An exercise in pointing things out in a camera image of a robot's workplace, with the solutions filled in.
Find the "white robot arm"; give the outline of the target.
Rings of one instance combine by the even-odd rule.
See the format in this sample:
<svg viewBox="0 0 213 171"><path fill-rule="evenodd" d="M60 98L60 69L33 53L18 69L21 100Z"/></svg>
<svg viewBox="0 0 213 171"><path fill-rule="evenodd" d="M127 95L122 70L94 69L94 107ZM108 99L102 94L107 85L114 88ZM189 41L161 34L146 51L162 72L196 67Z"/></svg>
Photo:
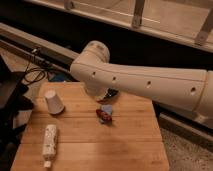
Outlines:
<svg viewBox="0 0 213 171"><path fill-rule="evenodd" d="M213 71L110 64L108 47L90 41L70 66L86 92L102 100L109 88L213 119Z"/></svg>

